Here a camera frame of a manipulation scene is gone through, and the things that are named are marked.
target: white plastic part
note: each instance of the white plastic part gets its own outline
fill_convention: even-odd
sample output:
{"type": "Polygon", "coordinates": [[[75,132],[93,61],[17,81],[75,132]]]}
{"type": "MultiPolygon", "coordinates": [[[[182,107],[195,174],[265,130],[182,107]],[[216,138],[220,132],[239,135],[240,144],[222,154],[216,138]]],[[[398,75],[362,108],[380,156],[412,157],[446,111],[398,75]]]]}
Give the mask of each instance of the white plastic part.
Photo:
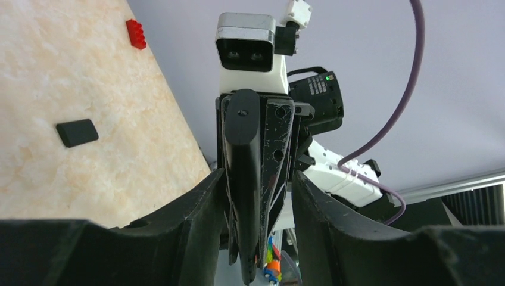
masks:
{"type": "MultiPolygon", "coordinates": [[[[304,174],[323,192],[342,197],[357,207],[364,207],[382,197],[379,188],[338,169],[341,155],[327,150],[316,141],[312,142],[308,153],[316,164],[305,170],[304,174]]],[[[345,166],[378,182],[377,175],[368,165],[353,160],[345,166]]]]}
{"type": "Polygon", "coordinates": [[[243,70],[227,70],[221,66],[219,93],[227,94],[239,89],[256,92],[288,94],[288,72],[284,55],[273,55],[272,70],[268,73],[243,70]]]}
{"type": "Polygon", "coordinates": [[[311,15],[312,6],[308,3],[303,0],[289,0],[288,9],[280,23],[285,26],[287,22],[293,21],[303,30],[308,26],[311,15]]]}

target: camera lens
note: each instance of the camera lens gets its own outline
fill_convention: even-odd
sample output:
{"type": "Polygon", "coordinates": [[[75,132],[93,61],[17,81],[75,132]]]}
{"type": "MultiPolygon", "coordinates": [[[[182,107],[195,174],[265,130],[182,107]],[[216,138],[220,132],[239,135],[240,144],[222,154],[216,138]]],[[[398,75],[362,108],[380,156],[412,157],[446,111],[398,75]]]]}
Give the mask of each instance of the camera lens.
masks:
{"type": "Polygon", "coordinates": [[[235,51],[231,51],[228,53],[228,58],[230,60],[236,60],[236,59],[240,58],[240,55],[239,55],[239,53],[237,53],[235,51]]]}
{"type": "Polygon", "coordinates": [[[263,59],[263,55],[261,55],[259,52],[255,52],[254,54],[251,55],[251,60],[253,61],[261,61],[263,59]]]}

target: white connector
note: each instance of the white connector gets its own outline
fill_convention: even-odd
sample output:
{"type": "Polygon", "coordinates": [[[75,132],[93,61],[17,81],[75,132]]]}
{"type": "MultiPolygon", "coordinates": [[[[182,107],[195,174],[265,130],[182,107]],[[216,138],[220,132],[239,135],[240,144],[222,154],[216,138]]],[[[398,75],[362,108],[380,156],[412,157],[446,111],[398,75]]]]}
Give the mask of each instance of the white connector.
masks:
{"type": "MultiPolygon", "coordinates": [[[[316,141],[312,142],[308,153],[316,164],[304,174],[323,192],[342,197],[357,207],[364,207],[382,197],[379,188],[338,169],[337,164],[343,156],[327,150],[316,141]]],[[[344,166],[378,182],[377,175],[368,165],[351,160],[344,166]]]]}
{"type": "Polygon", "coordinates": [[[312,15],[312,6],[303,0],[289,0],[288,9],[284,18],[280,21],[281,25],[286,26],[287,22],[292,21],[300,25],[300,30],[305,29],[312,15]]]}

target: red block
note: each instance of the red block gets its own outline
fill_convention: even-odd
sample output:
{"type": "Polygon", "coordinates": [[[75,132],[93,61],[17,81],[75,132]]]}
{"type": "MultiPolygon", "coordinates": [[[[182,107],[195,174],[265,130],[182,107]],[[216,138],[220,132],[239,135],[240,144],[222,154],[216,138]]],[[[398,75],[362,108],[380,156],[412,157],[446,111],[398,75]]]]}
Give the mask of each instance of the red block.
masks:
{"type": "Polygon", "coordinates": [[[130,42],[132,43],[132,46],[137,49],[145,49],[147,43],[145,42],[142,25],[134,19],[130,19],[126,21],[126,28],[128,29],[128,35],[130,36],[130,42]]]}

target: beige table surface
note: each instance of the beige table surface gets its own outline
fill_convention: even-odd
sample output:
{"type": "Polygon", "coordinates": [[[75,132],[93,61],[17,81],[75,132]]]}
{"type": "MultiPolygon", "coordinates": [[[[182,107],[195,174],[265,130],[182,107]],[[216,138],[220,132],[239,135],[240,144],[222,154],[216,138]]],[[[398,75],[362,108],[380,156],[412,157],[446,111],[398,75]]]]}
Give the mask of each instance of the beige table surface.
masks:
{"type": "Polygon", "coordinates": [[[126,1],[4,0],[0,14],[0,219],[124,226],[209,173],[150,49],[129,43],[126,1]],[[85,118],[99,140],[65,148],[55,124],[85,118]]]}

